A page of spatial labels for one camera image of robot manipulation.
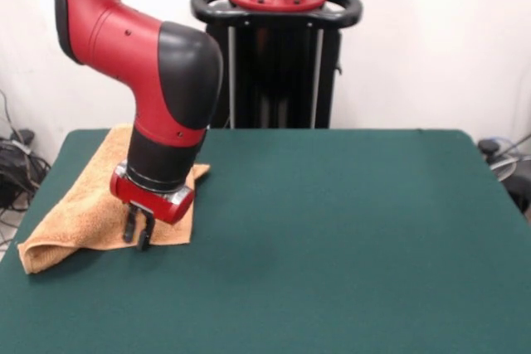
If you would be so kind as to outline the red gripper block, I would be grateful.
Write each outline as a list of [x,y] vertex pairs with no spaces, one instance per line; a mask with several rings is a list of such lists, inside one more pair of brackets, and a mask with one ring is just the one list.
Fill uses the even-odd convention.
[[119,169],[115,169],[112,174],[110,192],[127,204],[128,213],[123,233],[125,243],[131,243],[134,238],[138,208],[144,210],[142,214],[145,218],[145,227],[140,232],[137,242],[137,249],[140,251],[145,251],[150,246],[155,219],[167,224],[178,223],[194,199],[194,190],[186,185],[169,194],[151,192],[130,181]]

